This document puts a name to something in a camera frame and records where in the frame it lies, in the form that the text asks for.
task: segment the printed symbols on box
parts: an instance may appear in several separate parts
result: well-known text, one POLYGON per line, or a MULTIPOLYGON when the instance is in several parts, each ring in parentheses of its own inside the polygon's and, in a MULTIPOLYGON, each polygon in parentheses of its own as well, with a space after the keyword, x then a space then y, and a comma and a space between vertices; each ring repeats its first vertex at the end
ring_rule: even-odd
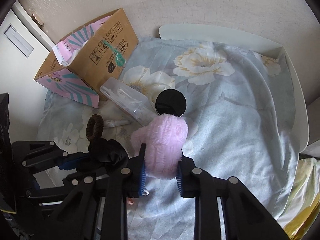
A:
POLYGON ((108 65, 108 71, 109 73, 112 73, 114 70, 115 70, 115 65, 111 61, 110 64, 108 65))
POLYGON ((100 59, 102 58, 101 52, 98 50, 98 48, 94 48, 93 52, 90 54, 90 59, 97 65, 100 59))
POLYGON ((113 29, 111 29, 110 31, 107 32, 107 37, 108 37, 110 43, 112 43, 115 40, 116 36, 117 35, 113 29))
POLYGON ((119 49, 119 52, 121 53, 121 55, 123 55, 123 53, 125 52, 125 50, 127 49, 128 47, 128 43, 126 41, 124 41, 122 44, 121 44, 121 47, 119 49))
POLYGON ((102 50, 103 53, 105 53, 107 51, 107 49, 109 48, 107 45, 106 45, 106 38, 103 37, 103 39, 99 42, 98 46, 100 47, 100 49, 102 50))
POLYGON ((118 34, 122 31, 122 26, 119 21, 117 21, 117 23, 115 25, 113 25, 113 27, 118 34))
POLYGON ((67 42, 63 43, 64 47, 66 48, 67 51, 70 51, 71 48, 67 42))

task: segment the door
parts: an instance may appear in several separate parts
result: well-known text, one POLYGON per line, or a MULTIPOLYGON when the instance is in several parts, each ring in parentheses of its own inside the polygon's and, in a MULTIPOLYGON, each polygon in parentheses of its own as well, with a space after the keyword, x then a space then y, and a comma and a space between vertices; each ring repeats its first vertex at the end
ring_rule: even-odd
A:
POLYGON ((49 51, 12 10, 0 26, 0 94, 9 93, 9 135, 36 140, 47 89, 33 80, 49 51))

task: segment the fabric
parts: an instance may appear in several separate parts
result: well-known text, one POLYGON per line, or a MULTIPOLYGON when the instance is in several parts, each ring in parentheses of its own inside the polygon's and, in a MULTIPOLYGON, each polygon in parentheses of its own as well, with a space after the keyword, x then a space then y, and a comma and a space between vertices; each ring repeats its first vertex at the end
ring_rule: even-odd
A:
MULTIPOLYGON (((119 79, 146 95, 153 107, 161 91, 179 90, 187 100, 184 155, 212 176, 238 177, 279 217, 299 149, 291 135, 295 106, 284 55, 271 59, 225 44, 145 38, 119 79)), ((92 114, 104 120, 129 118, 112 102, 93 109, 50 93, 38 139, 54 139, 69 153, 86 151, 85 125, 92 114)), ((132 156, 130 135, 139 127, 133 120, 105 129, 102 137, 116 139, 132 156)), ((57 180, 65 176, 55 169, 49 174, 57 180)), ((180 198, 176 180, 148 177, 146 189, 148 196, 128 206, 129 238, 192 239, 194 200, 180 198)))
POLYGON ((298 162, 293 187, 278 223, 290 239, 301 239, 320 210, 320 161, 315 158, 298 162))

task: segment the pink paper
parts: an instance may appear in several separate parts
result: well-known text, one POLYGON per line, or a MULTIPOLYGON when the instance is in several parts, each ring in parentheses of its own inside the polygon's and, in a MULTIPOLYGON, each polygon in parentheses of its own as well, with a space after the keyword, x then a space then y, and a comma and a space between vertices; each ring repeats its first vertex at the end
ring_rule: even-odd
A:
POLYGON ((110 16, 107 16, 94 23, 91 23, 79 31, 72 33, 63 41, 60 41, 57 46, 64 61, 68 61, 71 58, 75 49, 81 49, 84 42, 89 40, 101 27, 101 25, 104 24, 109 18, 110 16))

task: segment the white flower print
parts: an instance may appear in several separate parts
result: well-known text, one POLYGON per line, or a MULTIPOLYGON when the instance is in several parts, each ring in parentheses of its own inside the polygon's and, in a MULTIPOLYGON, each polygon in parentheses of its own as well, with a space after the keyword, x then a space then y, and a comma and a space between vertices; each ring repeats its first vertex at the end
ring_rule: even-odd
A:
POLYGON ((185 143, 183 144, 182 151, 185 156, 190 156, 193 153, 194 145, 191 137, 195 135, 199 129, 199 125, 189 117, 183 117, 188 125, 188 135, 185 143))
POLYGON ((263 64, 263 68, 267 71, 268 75, 274 77, 279 75, 281 72, 281 67, 278 64, 279 59, 273 59, 271 57, 266 57, 254 52, 254 55, 258 60, 260 60, 263 64))
POLYGON ((138 209, 138 204, 139 199, 135 199, 133 205, 127 204, 127 223, 131 228, 140 226, 144 218, 152 217, 145 210, 138 209))
POLYGON ((116 140, 124 147, 129 157, 133 157, 134 150, 130 142, 130 135, 126 128, 123 126, 116 126, 116 140))
POLYGON ((79 138, 79 140, 77 141, 78 152, 87 153, 89 144, 90 144, 90 142, 87 140, 86 137, 79 138))
POLYGON ((129 87, 137 90, 149 98, 154 107, 157 96, 166 89, 174 89, 174 78, 167 73, 157 71, 151 74, 150 68, 136 66, 129 69, 123 76, 122 81, 129 87))
POLYGON ((62 138, 60 140, 58 137, 54 138, 57 146, 69 154, 76 153, 78 151, 76 143, 79 139, 79 131, 77 129, 72 129, 72 127, 73 124, 70 123, 68 128, 63 130, 62 138))
POLYGON ((214 81, 214 74, 230 76, 235 69, 228 62, 223 50, 215 52, 211 47, 192 48, 173 61, 177 66, 173 73, 188 77, 189 83, 196 85, 209 84, 214 81))

